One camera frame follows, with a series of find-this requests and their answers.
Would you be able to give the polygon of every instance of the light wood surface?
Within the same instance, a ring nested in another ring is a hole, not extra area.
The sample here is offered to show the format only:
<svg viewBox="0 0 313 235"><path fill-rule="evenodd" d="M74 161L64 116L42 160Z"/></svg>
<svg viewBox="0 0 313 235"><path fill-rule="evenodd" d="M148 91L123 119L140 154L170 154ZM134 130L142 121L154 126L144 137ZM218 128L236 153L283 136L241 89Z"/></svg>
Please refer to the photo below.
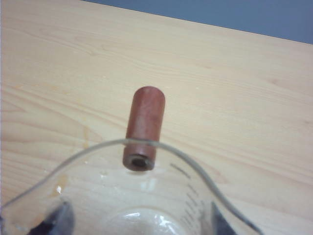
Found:
<svg viewBox="0 0 313 235"><path fill-rule="evenodd" d="M313 46L75 0L1 1L1 203L125 136L136 89L161 141L268 235L313 233Z"/></svg>

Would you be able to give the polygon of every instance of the measuring cup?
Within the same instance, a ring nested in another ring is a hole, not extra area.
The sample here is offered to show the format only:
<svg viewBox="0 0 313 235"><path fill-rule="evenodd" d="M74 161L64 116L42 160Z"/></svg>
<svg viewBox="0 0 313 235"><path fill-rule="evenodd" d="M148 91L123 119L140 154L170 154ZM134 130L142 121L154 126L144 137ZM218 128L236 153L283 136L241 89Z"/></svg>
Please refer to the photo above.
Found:
<svg viewBox="0 0 313 235"><path fill-rule="evenodd" d="M160 128L161 93L139 91L126 135L136 139L67 159L1 208L1 234L262 235L192 158L157 141L147 127Z"/></svg>

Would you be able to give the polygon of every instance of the wood grain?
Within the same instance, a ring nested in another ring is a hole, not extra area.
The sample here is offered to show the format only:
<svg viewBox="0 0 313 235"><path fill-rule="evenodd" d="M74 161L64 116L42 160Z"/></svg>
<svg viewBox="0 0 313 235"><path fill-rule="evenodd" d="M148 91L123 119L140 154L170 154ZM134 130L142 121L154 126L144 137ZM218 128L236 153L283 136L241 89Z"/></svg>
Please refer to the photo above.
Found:
<svg viewBox="0 0 313 235"><path fill-rule="evenodd" d="M125 136L135 90L268 235L313 231L313 46L74 0L4 0L1 203Z"/></svg>

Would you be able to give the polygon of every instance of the black markings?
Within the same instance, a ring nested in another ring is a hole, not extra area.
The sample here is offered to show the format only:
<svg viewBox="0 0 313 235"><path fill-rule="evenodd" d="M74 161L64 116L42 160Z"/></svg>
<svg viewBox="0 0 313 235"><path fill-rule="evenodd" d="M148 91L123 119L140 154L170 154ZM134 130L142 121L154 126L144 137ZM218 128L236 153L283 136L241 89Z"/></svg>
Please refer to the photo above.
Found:
<svg viewBox="0 0 313 235"><path fill-rule="evenodd" d="M190 201L192 201L192 203L194 204L194 206L195 206L195 207L197 207L197 206L198 206L198 204L197 204L196 200L195 200L195 199L193 199L193 198L192 198L192 196L190 196L190 194L189 194L189 193L187 193L186 195L187 195L187 197L190 199Z"/></svg>
<svg viewBox="0 0 313 235"><path fill-rule="evenodd" d="M170 166L172 168L175 168L176 170L180 171L183 175L185 175L188 179L191 179L190 175L188 175L188 173L186 171L184 171L183 169L179 168L178 166L176 166L175 164L171 163Z"/></svg>
<svg viewBox="0 0 313 235"><path fill-rule="evenodd" d="M191 191L192 191L197 197L199 197L198 192L197 192L190 184L187 184L187 186L191 189Z"/></svg>
<svg viewBox="0 0 313 235"><path fill-rule="evenodd" d="M186 220L187 224L190 226L190 227L193 227L192 226L192 223L189 221L189 219L184 215L183 218Z"/></svg>
<svg viewBox="0 0 313 235"><path fill-rule="evenodd" d="M192 213L196 213L195 209L190 205L189 202L186 201L186 205L192 211Z"/></svg>
<svg viewBox="0 0 313 235"><path fill-rule="evenodd" d="M189 211L185 210L186 214L188 215L188 217L193 221L195 222L195 219L194 217L191 215L191 213L189 213Z"/></svg>

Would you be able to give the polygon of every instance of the glass bottom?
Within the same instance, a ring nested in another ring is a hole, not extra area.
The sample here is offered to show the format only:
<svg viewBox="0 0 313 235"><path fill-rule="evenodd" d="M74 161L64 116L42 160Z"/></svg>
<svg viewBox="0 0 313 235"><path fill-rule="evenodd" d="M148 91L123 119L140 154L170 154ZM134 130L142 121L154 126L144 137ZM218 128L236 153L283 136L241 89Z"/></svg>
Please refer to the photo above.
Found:
<svg viewBox="0 0 313 235"><path fill-rule="evenodd" d="M173 216L153 208L133 208L119 212L100 223L108 235L187 235L182 223Z"/></svg>

